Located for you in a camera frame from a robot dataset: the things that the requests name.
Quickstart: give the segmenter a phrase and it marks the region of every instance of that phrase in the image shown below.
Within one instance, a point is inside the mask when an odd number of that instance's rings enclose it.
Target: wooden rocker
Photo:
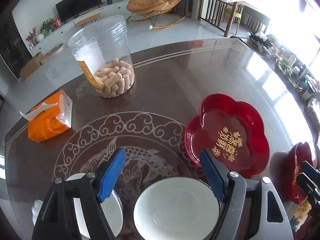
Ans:
[[[157,17],[160,14],[166,13],[170,11],[173,7],[175,7],[181,0],[129,0],[127,5],[127,10],[131,12],[128,17],[128,22],[140,22],[145,20],[150,20],[151,26],[150,29],[161,29],[172,26],[185,17],[180,17],[178,20],[163,26],[156,26]],[[129,20],[131,17],[142,15],[145,17],[144,19],[139,20]]]

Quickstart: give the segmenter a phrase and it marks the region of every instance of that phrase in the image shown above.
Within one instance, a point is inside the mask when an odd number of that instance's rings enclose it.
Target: screw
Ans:
[[[93,171],[90,171],[89,173],[87,173],[87,177],[88,178],[93,178],[96,174]]]
[[[56,178],[56,179],[54,180],[54,182],[55,182],[55,184],[59,184],[59,183],[62,182],[62,178]]]
[[[231,171],[230,172],[230,176],[233,177],[233,178],[237,178],[237,177],[239,177],[239,174],[236,171]]]
[[[271,182],[271,179],[269,178],[269,177],[263,177],[262,178],[262,181],[264,182],[264,183],[270,183]]]

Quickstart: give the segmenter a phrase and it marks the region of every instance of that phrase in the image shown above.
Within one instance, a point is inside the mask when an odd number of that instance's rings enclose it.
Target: green stool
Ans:
[[[223,21],[224,21],[224,18],[225,18],[225,16],[226,16],[226,13],[227,13],[228,15],[231,14],[231,8],[226,7],[223,12],[224,12],[224,15],[223,15]],[[239,18],[239,20],[238,20],[238,27],[237,27],[237,30],[236,30],[236,35],[237,35],[237,33],[238,33],[238,29],[239,29],[239,25],[240,25],[240,20],[241,20],[241,15],[242,15],[241,13],[238,13],[238,12],[235,13],[235,17],[236,17],[236,18]]]

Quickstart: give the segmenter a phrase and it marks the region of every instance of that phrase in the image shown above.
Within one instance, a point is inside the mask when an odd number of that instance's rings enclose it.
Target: transparent jar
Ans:
[[[116,97],[133,85],[134,69],[122,15],[84,27],[70,38],[68,47],[102,97]]]

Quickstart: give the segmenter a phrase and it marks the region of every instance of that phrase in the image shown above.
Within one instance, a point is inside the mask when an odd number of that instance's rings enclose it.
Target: television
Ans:
[[[56,8],[61,21],[65,22],[82,12],[101,4],[101,0],[63,0],[56,4]]]

